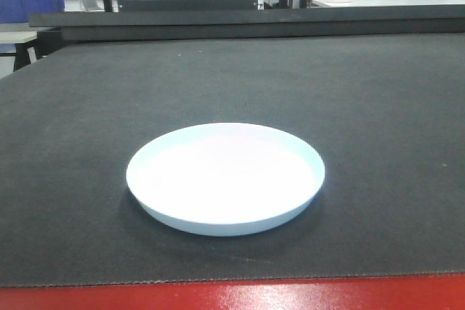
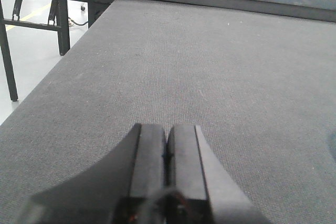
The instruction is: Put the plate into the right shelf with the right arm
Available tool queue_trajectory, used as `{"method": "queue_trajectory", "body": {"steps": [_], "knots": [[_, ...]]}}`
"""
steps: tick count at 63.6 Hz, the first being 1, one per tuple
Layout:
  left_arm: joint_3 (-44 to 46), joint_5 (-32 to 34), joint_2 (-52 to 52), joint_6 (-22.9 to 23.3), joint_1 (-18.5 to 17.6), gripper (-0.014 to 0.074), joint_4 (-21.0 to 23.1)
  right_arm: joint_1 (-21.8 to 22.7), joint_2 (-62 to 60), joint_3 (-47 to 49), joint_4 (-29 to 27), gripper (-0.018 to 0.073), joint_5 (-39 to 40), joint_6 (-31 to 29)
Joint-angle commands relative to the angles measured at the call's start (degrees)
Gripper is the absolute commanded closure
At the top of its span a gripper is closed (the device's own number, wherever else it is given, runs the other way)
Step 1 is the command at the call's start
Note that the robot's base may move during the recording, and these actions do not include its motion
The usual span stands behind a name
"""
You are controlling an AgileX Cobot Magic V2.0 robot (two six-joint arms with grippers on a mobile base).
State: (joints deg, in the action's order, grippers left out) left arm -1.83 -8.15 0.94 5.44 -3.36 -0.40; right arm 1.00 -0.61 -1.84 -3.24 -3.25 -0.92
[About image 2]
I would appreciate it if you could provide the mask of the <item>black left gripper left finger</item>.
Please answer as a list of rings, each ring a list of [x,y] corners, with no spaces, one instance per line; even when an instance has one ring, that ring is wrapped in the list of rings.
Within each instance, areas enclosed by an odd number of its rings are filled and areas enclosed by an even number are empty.
[[[80,174],[32,195],[16,223],[126,223],[163,189],[165,134],[135,124],[106,156]]]

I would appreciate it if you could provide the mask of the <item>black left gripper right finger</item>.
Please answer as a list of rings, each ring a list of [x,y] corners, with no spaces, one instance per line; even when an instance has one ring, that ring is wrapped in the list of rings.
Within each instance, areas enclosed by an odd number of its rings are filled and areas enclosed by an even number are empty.
[[[168,223],[270,223],[223,168],[200,126],[173,126],[167,153],[169,185],[185,198],[170,201]]]

